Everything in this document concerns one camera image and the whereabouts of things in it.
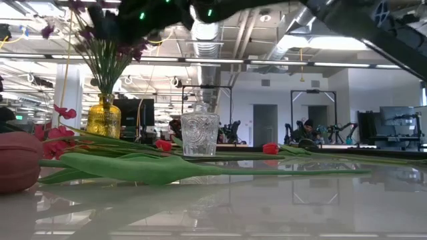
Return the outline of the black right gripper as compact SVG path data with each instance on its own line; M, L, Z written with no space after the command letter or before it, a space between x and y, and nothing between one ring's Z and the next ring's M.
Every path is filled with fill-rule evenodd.
M144 15L148 0L122 0L115 17L116 29L122 42L134 42L139 39L137 28L140 26L140 15Z

